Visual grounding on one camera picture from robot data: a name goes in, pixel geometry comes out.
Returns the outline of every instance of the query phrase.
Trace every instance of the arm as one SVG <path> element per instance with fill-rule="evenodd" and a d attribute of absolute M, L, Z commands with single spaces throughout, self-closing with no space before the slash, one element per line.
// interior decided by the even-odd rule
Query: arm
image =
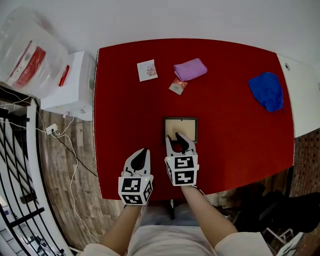
<path fill-rule="evenodd" d="M 235 226 L 214 208 L 196 188 L 182 186 L 181 190 L 203 234 L 213 248 L 226 236 L 238 232 Z"/>
<path fill-rule="evenodd" d="M 128 249 L 141 207 L 141 205 L 127 205 L 112 227 L 104 234 L 101 244 L 121 256 L 124 255 Z"/>

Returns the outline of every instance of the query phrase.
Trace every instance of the person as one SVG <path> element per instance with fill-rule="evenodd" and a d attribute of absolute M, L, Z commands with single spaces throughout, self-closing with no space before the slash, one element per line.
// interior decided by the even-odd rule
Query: person
<path fill-rule="evenodd" d="M 127 205 L 100 244 L 88 244 L 82 256 L 271 256 L 261 233 L 238 232 L 192 186 L 181 187 L 181 200 Z"/>

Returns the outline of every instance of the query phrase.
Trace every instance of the person's right arm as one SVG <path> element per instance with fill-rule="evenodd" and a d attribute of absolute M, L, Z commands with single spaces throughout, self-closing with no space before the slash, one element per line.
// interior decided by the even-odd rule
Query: person's right arm
<path fill-rule="evenodd" d="M 181 190 L 203 234 L 213 248 L 228 235 L 238 232 L 236 227 L 214 208 L 196 188 L 182 186 Z"/>

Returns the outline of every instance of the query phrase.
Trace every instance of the folded cloth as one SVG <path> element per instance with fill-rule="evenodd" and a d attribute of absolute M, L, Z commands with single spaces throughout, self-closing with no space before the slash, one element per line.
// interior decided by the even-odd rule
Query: folded cloth
<path fill-rule="evenodd" d="M 208 72 L 207 67 L 199 58 L 187 61 L 182 64 L 174 65 L 174 73 L 180 81 L 188 81 L 200 77 Z"/>
<path fill-rule="evenodd" d="M 274 112 L 284 107 L 282 87 L 276 74 L 265 72 L 248 83 L 253 96 L 267 111 Z"/>

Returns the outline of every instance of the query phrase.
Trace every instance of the white t-shirt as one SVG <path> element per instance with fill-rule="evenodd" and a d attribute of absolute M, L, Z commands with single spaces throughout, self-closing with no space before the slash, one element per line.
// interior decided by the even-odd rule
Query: white t-shirt
<path fill-rule="evenodd" d="M 141 226 L 132 236 L 128 256 L 272 256 L 261 233 L 230 234 L 213 249 L 200 227 Z M 119 256 L 101 244 L 88 244 L 82 256 Z"/>

